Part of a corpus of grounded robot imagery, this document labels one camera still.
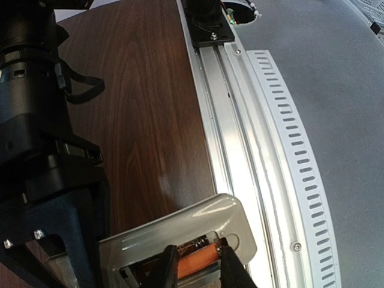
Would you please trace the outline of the orange AA battery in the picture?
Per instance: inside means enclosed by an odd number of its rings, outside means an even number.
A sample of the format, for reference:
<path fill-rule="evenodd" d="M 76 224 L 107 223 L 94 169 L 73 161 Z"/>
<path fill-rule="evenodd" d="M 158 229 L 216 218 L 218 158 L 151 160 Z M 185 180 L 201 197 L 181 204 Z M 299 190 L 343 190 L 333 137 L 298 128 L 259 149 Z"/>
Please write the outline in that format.
<path fill-rule="evenodd" d="M 183 279 L 196 272 L 199 272 L 220 258 L 216 244 L 210 244 L 207 247 L 189 254 L 178 261 L 178 279 Z"/>

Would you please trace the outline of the white remote control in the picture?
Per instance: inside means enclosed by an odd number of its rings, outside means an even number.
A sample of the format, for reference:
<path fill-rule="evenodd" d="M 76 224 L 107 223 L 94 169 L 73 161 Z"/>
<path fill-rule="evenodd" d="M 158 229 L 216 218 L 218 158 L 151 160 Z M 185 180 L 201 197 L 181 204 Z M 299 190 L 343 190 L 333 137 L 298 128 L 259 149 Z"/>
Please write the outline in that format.
<path fill-rule="evenodd" d="M 219 239 L 226 241 L 243 265 L 257 251 L 251 227 L 241 202 L 218 194 L 165 217 L 117 234 L 99 243 L 105 287 L 138 287 L 137 264 L 147 262 L 168 245 L 184 255 L 195 253 Z"/>

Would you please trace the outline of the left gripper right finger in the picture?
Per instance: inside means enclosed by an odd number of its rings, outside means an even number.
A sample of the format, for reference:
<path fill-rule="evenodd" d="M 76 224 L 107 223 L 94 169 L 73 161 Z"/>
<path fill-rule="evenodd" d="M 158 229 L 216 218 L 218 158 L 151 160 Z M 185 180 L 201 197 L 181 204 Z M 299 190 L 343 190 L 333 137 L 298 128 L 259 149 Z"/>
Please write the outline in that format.
<path fill-rule="evenodd" d="M 230 246 L 221 247 L 220 283 L 228 288 L 257 287 Z"/>

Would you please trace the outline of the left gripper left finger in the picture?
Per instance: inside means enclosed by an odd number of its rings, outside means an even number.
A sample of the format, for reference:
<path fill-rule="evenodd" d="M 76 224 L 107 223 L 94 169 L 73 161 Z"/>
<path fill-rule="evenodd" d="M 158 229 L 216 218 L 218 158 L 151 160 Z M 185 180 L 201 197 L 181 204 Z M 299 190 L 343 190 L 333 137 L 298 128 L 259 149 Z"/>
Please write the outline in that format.
<path fill-rule="evenodd" d="M 175 245 L 168 245 L 160 259 L 143 282 L 144 287 L 173 288 L 178 286 L 178 250 Z"/>

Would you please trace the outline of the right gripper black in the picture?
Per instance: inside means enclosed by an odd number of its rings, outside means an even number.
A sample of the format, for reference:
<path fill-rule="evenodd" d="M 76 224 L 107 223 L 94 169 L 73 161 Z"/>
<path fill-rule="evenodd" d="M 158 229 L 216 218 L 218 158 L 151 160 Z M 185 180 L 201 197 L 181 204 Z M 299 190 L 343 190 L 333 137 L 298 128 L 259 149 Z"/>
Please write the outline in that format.
<path fill-rule="evenodd" d="M 110 187 L 102 162 L 100 147 L 69 122 L 1 115 L 1 263 L 32 287 L 63 286 L 26 246 L 33 240 L 49 256 L 66 253 L 80 287 L 104 286 L 97 241 L 110 233 Z"/>

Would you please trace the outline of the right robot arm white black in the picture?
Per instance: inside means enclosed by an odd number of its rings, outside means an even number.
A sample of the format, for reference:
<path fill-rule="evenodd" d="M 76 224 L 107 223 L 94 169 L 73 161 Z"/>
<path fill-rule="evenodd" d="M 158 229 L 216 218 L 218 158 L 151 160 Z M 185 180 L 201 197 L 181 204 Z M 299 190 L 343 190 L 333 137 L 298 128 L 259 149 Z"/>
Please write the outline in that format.
<path fill-rule="evenodd" d="M 97 241 L 109 232 L 109 185 L 98 145 L 73 133 L 67 106 L 104 81 L 59 57 L 56 10 L 91 1 L 1 2 L 1 263 L 32 287 L 62 283 L 27 247 L 66 252 L 80 287 L 102 287 Z"/>

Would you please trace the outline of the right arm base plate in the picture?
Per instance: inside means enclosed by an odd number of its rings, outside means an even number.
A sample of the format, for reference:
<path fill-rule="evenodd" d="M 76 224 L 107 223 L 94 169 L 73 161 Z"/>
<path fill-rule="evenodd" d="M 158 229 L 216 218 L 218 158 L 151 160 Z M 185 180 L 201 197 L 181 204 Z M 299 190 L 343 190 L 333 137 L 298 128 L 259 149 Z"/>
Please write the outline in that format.
<path fill-rule="evenodd" d="M 219 46 L 235 40 L 221 1 L 186 0 L 181 3 L 194 48 Z"/>

